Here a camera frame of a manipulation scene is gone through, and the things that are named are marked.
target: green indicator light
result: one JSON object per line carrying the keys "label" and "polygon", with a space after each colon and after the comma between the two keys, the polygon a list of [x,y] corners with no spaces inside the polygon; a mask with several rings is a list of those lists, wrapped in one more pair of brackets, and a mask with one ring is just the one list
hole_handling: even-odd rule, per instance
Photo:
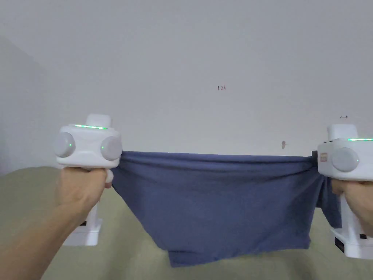
{"label": "green indicator light", "polygon": [[81,125],[81,124],[76,124],[76,127],[85,127],[85,128],[96,128],[96,129],[107,129],[107,127],[93,127],[90,125]]}
{"label": "green indicator light", "polygon": [[349,141],[373,141],[373,139],[364,139],[364,138],[350,138]]}

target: blue cloth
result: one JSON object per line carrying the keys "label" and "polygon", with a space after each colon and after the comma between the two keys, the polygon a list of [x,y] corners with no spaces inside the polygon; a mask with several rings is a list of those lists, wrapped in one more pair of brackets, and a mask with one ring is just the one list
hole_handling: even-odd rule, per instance
{"label": "blue cloth", "polygon": [[123,152],[113,187],[171,266],[307,249],[315,207],[341,227],[312,157]]}

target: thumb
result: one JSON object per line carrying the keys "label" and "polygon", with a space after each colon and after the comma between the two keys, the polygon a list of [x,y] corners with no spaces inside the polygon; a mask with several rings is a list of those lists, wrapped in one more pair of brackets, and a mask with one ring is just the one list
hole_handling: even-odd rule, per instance
{"label": "thumb", "polygon": [[332,190],[335,195],[341,195],[345,192],[349,181],[332,180]]}

